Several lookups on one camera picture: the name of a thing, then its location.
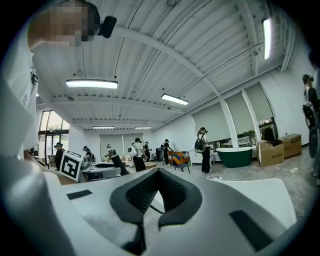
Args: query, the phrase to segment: freestanding bathtub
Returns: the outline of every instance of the freestanding bathtub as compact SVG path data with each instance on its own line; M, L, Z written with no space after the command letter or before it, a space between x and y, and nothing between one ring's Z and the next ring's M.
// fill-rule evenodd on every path
M249 166L252 158L252 147L239 148L217 148L222 163L228 168L236 168L242 166Z

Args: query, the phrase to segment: floor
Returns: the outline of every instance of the floor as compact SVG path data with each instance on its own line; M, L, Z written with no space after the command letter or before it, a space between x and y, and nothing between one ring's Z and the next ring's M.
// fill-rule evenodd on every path
M157 167L163 167L163 162L156 162ZM309 148L302 149L302 154L286 159L283 163L261 167L257 160L251 165L239 168L226 168L222 163L212 165L211 171L204 175L201 172L201 165L189 166L190 175L196 175L204 179L215 179L216 176L227 180L252 181L270 178L281 179L288 190L293 206L296 211L297 221L305 217L313 206L319 188L316 187L316 179L311 175L310 170L312 159L309 157ZM165 166L167 170L174 170L173 166ZM158 219L160 213L148 209L144 216L146 244L149 246L157 235Z

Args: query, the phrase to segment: white column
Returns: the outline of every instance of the white column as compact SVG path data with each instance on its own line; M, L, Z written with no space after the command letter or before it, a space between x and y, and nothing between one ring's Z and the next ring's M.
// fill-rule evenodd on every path
M253 125L254 125L254 131L255 131L256 140L257 140L257 142L259 142L259 141L261 141L261 134L260 134L259 123L258 123L258 120L257 120L257 117L256 117L255 110L252 107L251 101L250 101L246 91L242 89L241 92L242 92L242 96L244 97L245 103L249 108L249 112L250 112L250 115L251 115L251 118L252 118L252 122L253 122Z
M223 111L226 123L227 123L228 128L229 128L231 141L232 141L232 147L234 149L237 149L237 148L239 148L238 137L237 137L235 124L234 124L234 121L232 120L232 116L231 116L230 110L229 110L228 105L227 105L227 103L226 103L224 98L219 97L219 101L220 101L220 104L221 104L221 107L222 107L222 111Z

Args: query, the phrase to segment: cardboard box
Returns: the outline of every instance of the cardboard box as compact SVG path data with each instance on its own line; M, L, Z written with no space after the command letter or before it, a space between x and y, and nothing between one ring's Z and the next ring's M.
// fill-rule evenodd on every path
M285 161L285 147L282 144L273 146L266 140L258 141L256 152L260 166L272 166Z
M302 152L301 135L290 134L283 138L279 138L284 146L284 158L300 155Z

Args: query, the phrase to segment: ceiling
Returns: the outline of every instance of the ceiling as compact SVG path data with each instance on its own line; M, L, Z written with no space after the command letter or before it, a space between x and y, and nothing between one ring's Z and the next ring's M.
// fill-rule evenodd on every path
M271 55L263 58L262 0L91 0L112 36L82 47L35 49L38 93L63 119L93 126L163 126L250 78L284 65L288 23L274 19ZM118 81L117 89L67 88L68 79ZM161 99L167 93L189 101ZM68 100L72 95L75 100Z

